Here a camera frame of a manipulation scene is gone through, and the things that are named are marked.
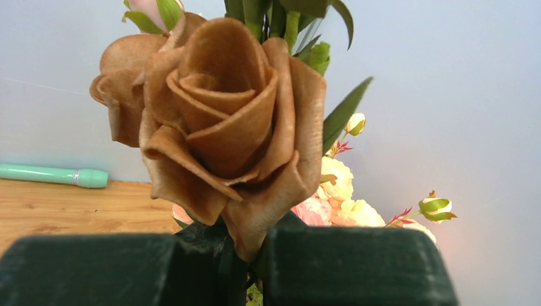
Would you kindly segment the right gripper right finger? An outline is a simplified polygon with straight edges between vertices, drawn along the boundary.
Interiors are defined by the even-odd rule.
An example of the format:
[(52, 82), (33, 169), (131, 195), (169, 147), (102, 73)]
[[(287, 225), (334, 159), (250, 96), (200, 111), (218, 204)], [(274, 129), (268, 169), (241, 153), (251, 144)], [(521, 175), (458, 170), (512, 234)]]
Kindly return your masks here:
[(414, 229), (312, 227), (288, 213), (255, 273), (266, 305), (457, 305), (433, 241)]

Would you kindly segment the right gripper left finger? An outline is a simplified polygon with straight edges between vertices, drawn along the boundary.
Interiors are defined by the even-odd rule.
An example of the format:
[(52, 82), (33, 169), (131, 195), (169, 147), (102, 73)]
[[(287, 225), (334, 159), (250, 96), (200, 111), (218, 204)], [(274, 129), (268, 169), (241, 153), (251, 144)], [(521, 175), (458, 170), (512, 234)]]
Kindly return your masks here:
[(244, 305), (247, 267), (223, 225), (34, 235), (1, 257), (1, 304)]

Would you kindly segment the cream white rose stem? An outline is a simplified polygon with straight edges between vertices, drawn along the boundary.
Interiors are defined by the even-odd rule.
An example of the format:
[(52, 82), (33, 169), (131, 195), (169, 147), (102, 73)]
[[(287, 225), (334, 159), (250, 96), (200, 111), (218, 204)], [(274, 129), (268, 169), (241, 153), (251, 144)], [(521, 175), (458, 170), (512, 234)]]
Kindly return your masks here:
[(363, 113), (353, 114), (339, 130), (339, 138), (322, 158), (322, 178), (311, 210), (314, 222), (321, 226), (383, 227), (383, 217), (365, 200), (353, 199), (353, 173), (337, 156), (352, 150), (347, 136), (361, 134), (366, 124)]

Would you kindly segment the pink flower bouquet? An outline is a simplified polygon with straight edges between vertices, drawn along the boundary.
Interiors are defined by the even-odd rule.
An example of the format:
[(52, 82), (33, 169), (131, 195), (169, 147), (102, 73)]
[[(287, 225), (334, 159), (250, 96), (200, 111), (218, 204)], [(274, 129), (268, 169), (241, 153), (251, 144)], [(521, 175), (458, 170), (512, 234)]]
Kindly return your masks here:
[(268, 229), (322, 182), (322, 158), (361, 101), (364, 80), (324, 116), (329, 45), (298, 34), (342, 1), (225, 1), (207, 20), (184, 9), (161, 35), (123, 36), (102, 53), (91, 97), (113, 141), (140, 149), (151, 197), (193, 223), (223, 225), (249, 271)]

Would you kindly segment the small pink rose stem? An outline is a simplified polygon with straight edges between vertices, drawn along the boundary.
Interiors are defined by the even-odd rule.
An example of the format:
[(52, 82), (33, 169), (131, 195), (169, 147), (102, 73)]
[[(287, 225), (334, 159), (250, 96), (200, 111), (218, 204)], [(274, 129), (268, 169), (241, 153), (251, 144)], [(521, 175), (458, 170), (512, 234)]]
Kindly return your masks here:
[(169, 33), (184, 13), (182, 1), (177, 0), (125, 0), (127, 11), (122, 22), (133, 22), (142, 33)]

